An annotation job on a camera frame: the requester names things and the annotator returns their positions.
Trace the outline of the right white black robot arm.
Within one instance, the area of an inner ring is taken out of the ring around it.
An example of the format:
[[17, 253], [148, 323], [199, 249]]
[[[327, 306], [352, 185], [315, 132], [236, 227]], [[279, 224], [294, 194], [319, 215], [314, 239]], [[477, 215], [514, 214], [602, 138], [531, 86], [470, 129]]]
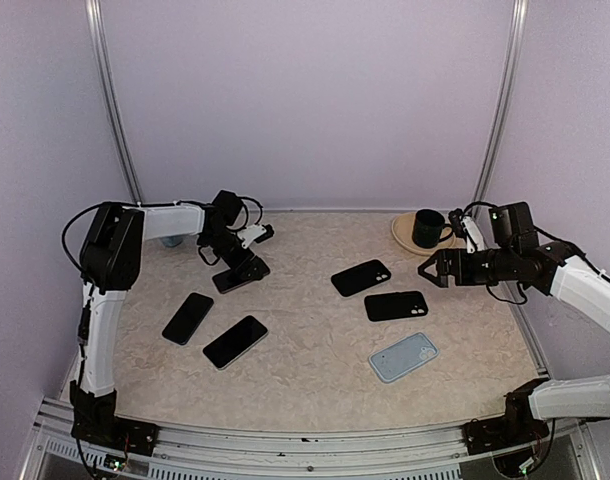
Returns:
[[[574, 243], [550, 236], [518, 202], [487, 206], [495, 247], [484, 244], [467, 208], [449, 213], [450, 225], [466, 245], [439, 249], [418, 268], [439, 288], [513, 282], [518, 291], [534, 288], [574, 308], [610, 334], [610, 277]], [[557, 419], [610, 419], [610, 374], [576, 380], [534, 379], [508, 393], [503, 415], [463, 427], [471, 455], [506, 449], [552, 434]]]

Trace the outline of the purple edged smartphone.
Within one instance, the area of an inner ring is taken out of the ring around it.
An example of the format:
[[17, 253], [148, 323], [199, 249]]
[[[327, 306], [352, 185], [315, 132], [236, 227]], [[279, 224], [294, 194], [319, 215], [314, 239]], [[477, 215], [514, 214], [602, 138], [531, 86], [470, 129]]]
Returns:
[[250, 283], [260, 281], [270, 273], [267, 266], [255, 267], [249, 276], [238, 276], [232, 270], [223, 271], [212, 277], [212, 282], [220, 294], [226, 294]]

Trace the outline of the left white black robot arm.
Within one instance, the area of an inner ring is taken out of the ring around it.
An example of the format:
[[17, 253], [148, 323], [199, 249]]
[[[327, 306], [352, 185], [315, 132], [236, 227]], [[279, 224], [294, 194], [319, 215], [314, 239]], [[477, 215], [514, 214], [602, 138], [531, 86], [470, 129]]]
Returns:
[[221, 290], [259, 281], [269, 268], [251, 247], [273, 237], [274, 229], [261, 219], [234, 225], [250, 201], [222, 190], [209, 203], [108, 201], [92, 206], [95, 216], [79, 255], [71, 260], [83, 285], [79, 365], [69, 387], [76, 441], [152, 456], [159, 428], [116, 415], [113, 378], [118, 323], [127, 292], [140, 274], [142, 246], [154, 239], [196, 237], [199, 249], [211, 249], [227, 267], [214, 280]]

